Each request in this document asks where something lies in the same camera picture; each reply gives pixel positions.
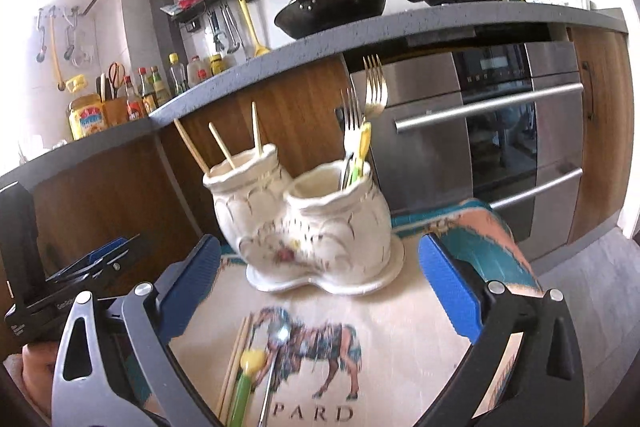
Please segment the person's left hand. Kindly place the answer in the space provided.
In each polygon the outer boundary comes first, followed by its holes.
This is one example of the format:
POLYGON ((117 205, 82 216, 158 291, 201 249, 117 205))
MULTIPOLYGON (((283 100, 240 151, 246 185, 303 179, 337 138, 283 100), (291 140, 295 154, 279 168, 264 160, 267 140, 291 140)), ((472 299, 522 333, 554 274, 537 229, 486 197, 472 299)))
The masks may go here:
POLYGON ((25 388, 35 405, 43 413, 50 415, 58 342, 27 343, 23 347, 22 355, 25 388))

